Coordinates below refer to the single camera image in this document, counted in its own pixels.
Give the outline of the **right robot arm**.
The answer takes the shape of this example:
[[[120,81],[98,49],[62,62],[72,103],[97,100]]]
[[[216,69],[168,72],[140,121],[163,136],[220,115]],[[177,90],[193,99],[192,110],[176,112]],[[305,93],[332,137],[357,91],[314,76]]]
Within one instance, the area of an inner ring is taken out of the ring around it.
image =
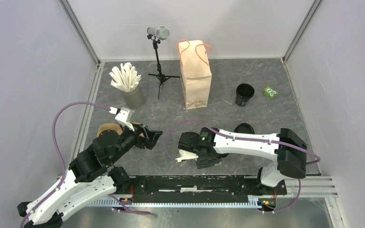
[[[203,127],[199,133],[182,133],[178,143],[177,162],[194,159],[198,169],[218,165],[228,154],[244,154],[270,160],[259,170],[255,186],[267,194],[285,178],[306,176],[307,144],[291,129],[280,133],[250,134]]]

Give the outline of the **brown paper takeout bag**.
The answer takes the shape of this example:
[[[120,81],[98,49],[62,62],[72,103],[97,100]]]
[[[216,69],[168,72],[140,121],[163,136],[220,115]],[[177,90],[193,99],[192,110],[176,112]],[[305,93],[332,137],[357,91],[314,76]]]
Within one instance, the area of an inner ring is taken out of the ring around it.
[[[181,39],[177,43],[177,50],[185,108],[191,110],[206,107],[212,79],[208,59],[211,46],[201,40]]]

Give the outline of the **brown cardboard cup carrier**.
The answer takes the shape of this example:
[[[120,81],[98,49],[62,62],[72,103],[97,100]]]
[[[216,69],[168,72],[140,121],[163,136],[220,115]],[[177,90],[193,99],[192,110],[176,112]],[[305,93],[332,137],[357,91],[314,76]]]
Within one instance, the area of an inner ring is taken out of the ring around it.
[[[134,126],[134,133],[137,133],[142,139],[144,137],[143,133],[141,130],[138,130],[138,126],[136,124],[133,124]],[[119,135],[121,135],[122,133],[126,132],[126,130],[130,130],[128,129],[127,127],[122,127],[118,124],[115,124],[115,123],[106,123],[106,124],[103,124],[99,127],[98,129],[98,133],[97,133],[97,137],[101,134],[101,132],[103,132],[104,130],[115,130]]]

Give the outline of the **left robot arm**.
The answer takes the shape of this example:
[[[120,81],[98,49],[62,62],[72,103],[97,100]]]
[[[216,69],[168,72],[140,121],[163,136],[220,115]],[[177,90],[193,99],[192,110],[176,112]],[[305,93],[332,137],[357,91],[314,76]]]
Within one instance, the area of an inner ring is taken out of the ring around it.
[[[22,228],[59,228],[96,199],[131,190],[130,177],[115,163],[128,151],[153,149],[162,131],[133,123],[132,129],[115,123],[99,127],[97,137],[69,164],[63,176],[34,201],[17,206]]]

